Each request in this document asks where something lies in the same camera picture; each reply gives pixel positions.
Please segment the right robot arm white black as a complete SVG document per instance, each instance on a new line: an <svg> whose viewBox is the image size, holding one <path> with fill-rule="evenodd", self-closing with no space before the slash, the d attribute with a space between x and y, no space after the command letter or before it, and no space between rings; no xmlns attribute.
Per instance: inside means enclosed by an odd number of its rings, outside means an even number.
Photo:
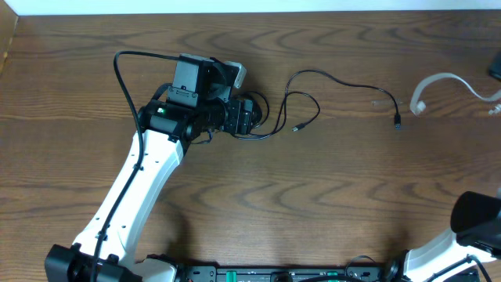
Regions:
<svg viewBox="0 0 501 282"><path fill-rule="evenodd" d="M500 195L467 191L451 214L450 227L420 248L404 251L381 274L382 281L469 280L476 266L486 281L485 263L500 259Z"/></svg>

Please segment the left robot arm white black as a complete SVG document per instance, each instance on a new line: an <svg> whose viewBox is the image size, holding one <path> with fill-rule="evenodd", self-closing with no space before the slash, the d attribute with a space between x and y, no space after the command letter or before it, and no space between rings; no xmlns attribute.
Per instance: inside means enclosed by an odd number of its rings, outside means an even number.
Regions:
<svg viewBox="0 0 501 282"><path fill-rule="evenodd" d="M247 135L261 114L249 99L233 99L247 73L241 63L189 54L175 57L171 83L140 110L127 159L89 224L45 259L50 281L174 281L178 268L162 256L135 262L143 228L160 191L191 143L214 130Z"/></svg>

